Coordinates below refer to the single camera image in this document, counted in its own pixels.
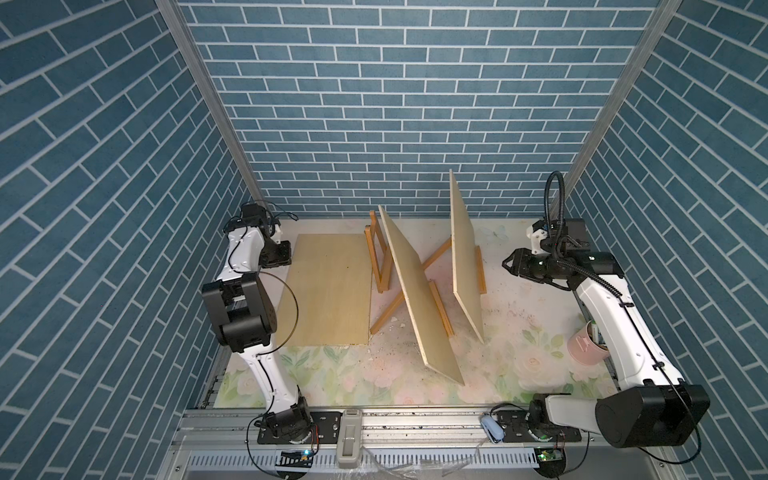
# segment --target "wooden leg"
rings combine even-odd
[[[366,241],[368,242],[368,251],[371,254],[371,264],[373,265],[373,274],[376,278],[376,289],[379,293],[384,293],[389,290],[389,279],[392,276],[392,251],[384,241],[384,233],[379,226],[379,221],[376,219],[376,212],[371,210],[371,224],[366,227]],[[384,262],[381,269],[379,268],[379,259],[376,258],[376,245],[374,237],[379,239],[379,245],[381,245],[382,252],[384,253]]]
[[[379,293],[389,290],[389,279],[392,278],[392,265],[394,264],[395,262],[392,258],[392,251],[387,247],[386,253],[384,253],[384,265],[382,266]]]
[[[371,227],[366,227],[366,242],[368,243],[368,253],[371,256],[371,266],[373,267],[373,278],[376,279],[376,289],[379,293],[383,293],[382,279],[379,273],[379,259],[376,258],[376,247],[373,245],[373,234]]]
[[[429,289],[432,291],[432,296],[435,297],[435,303],[437,303],[437,310],[440,312],[440,318],[442,319],[442,326],[445,328],[445,333],[448,333],[448,336],[453,336],[451,320],[448,319],[448,314],[445,313],[445,306],[442,304],[440,292],[437,290],[437,283],[435,283],[434,280],[429,281]]]
[[[451,237],[449,237],[443,245],[441,245],[435,252],[427,259],[424,260],[424,263],[422,263],[422,268],[424,270],[427,270],[430,265],[432,265],[442,254],[445,253],[445,251],[449,248],[451,248]]]
[[[373,324],[371,327],[371,335],[376,335],[378,331],[382,329],[389,317],[391,317],[395,310],[397,310],[397,307],[399,307],[405,301],[406,298],[401,291],[397,294],[395,299],[384,309],[384,312],[382,312],[382,314],[376,320],[376,323]]]
[[[487,293],[488,289],[485,287],[485,269],[483,269],[482,266],[482,252],[480,251],[480,246],[475,246],[475,261],[478,264],[478,288],[480,289],[480,294]]]

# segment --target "back wall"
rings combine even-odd
[[[305,216],[542,212],[657,0],[182,2],[265,194]]]

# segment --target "black cable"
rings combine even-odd
[[[238,272],[237,269],[234,266],[232,266],[232,256],[235,254],[235,250],[237,250],[237,248],[240,246],[240,243],[243,241],[243,238],[245,238],[247,234],[248,234],[248,227],[245,227],[245,232],[243,232],[243,234],[240,235],[240,239],[237,241],[237,244],[230,252],[230,255],[227,257],[227,265],[229,265],[231,270],[235,273],[247,273],[247,272]]]
[[[251,423],[255,424],[256,420],[263,419],[264,417],[266,417],[266,414],[269,413],[269,411],[272,409],[272,406],[274,404],[275,404],[275,395],[274,395],[274,390],[273,390],[272,402],[270,402],[270,406],[267,407],[267,409],[264,411],[264,413],[262,413],[261,415],[255,417],[254,419],[250,420],[248,422],[248,426],[245,428],[245,449],[248,451],[248,458],[250,458],[250,462],[253,464],[254,467],[258,468],[265,475],[269,475],[270,477],[281,478],[282,479],[283,477],[281,477],[277,473],[268,472],[267,470],[264,470],[263,468],[261,468],[259,466],[259,464],[256,463],[256,460],[253,459],[253,454],[250,452],[250,443],[248,443],[248,434],[250,433],[250,424]]]
[[[549,219],[549,189],[552,186],[552,181],[558,181],[558,219],[556,220],[556,228],[554,235],[550,231],[550,219]],[[552,256],[555,259],[560,258],[560,252],[558,251],[558,244],[560,242],[560,234],[563,231],[565,225],[565,219],[563,218],[565,212],[565,182],[563,180],[563,174],[555,170],[549,177],[547,177],[547,183],[544,185],[544,222],[547,224],[547,235],[552,239]]]
[[[275,353],[277,350],[283,348],[283,346],[286,343],[288,343],[288,340],[290,340],[290,337],[293,336],[293,333],[296,332],[296,327],[299,325],[299,300],[296,299],[296,294],[293,292],[293,290],[291,290],[291,288],[288,286],[288,284],[285,283],[285,281],[283,281],[283,279],[281,279],[277,275],[273,275],[272,273],[268,273],[268,272],[265,272],[263,270],[258,271],[258,272],[254,272],[254,273],[258,273],[260,275],[269,275],[271,277],[277,278],[288,289],[288,291],[290,292],[291,296],[293,297],[293,302],[296,304],[296,321],[293,322],[293,328],[291,329],[290,333],[288,334],[288,337],[281,344],[279,344],[277,348],[272,349],[272,350],[270,350],[267,353],[260,353],[260,354],[257,355],[257,356],[263,356],[263,355],[269,355],[270,353]]]
[[[516,409],[518,409],[518,410],[520,410],[520,411],[522,411],[522,412],[528,413],[528,410],[526,410],[526,409],[522,408],[522,407],[521,407],[521,406],[519,406],[519,405],[515,405],[514,403],[510,403],[510,402],[501,402],[501,403],[499,403],[498,405],[496,405],[496,406],[493,406],[493,407],[492,407],[492,408],[491,408],[491,409],[488,411],[488,413],[493,413],[493,412],[495,412],[496,410],[498,410],[498,409],[501,409],[501,408],[504,408],[504,407],[515,407]]]
[[[610,292],[611,295],[621,300],[621,292],[619,291],[619,289],[611,285],[606,279],[601,278],[592,270],[584,268],[581,265],[577,265],[576,263],[573,263],[570,260],[563,260],[563,259],[557,260],[557,265],[570,268],[574,272],[580,273],[586,276],[587,278],[594,280],[595,282],[597,282],[598,285],[608,290],[608,292]]]
[[[569,469],[568,469],[568,470],[566,470],[565,472],[562,472],[562,473],[560,474],[560,476],[563,476],[563,475],[565,475],[566,473],[571,473],[571,472],[573,472],[574,470],[577,470],[579,467],[581,467],[581,466],[584,464],[584,460],[586,460],[586,459],[587,459],[587,454],[589,453],[589,444],[590,444],[590,442],[591,442],[591,441],[592,441],[592,432],[590,432],[589,430],[587,430],[587,448],[584,450],[584,456],[583,456],[583,457],[581,457],[581,461],[578,463],[578,465],[576,465],[576,466],[575,466],[575,467],[573,467],[573,468],[569,468]]]
[[[289,217],[293,221],[299,221],[299,216],[296,215],[294,212],[289,212],[288,210],[282,208],[280,205],[274,203],[270,200],[255,200],[256,202],[264,202],[265,204],[273,205],[275,208],[280,209],[280,212],[275,216],[279,217],[282,214],[286,214],[287,217]]]

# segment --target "mounting plate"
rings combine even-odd
[[[525,419],[527,414],[525,412],[501,410],[496,412],[496,415],[498,416],[498,424],[504,429],[504,443],[520,443],[536,440],[528,429],[528,422]],[[563,432],[566,442],[581,441],[581,432],[572,427],[553,425],[551,427],[542,427],[541,432],[551,436]]]
[[[341,423],[341,412],[311,412],[312,421],[317,425],[317,435],[320,444],[335,444],[339,439],[339,424]],[[268,432],[264,427],[259,430],[258,442],[261,445],[293,445],[291,442],[278,438]]]

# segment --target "floral table surface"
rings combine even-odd
[[[437,282],[453,325],[451,346],[465,384],[424,366],[405,305],[364,346],[285,348],[283,364],[312,406],[404,406],[527,403],[536,392],[569,392],[600,398],[616,392],[604,364],[583,366],[566,343],[584,325],[571,293],[509,275],[501,262],[513,249],[529,245],[532,220],[474,219],[482,248],[488,293],[482,296],[485,344],[480,343],[452,293],[450,252],[427,270]],[[283,238],[299,233],[362,232],[365,220],[300,220],[285,223]],[[449,220],[396,220],[422,259],[450,236]],[[275,269],[284,278],[287,268]],[[279,292],[266,286],[273,302]],[[372,288],[370,323],[399,292],[393,271],[390,290]],[[215,408],[264,407],[253,375],[232,355]]]

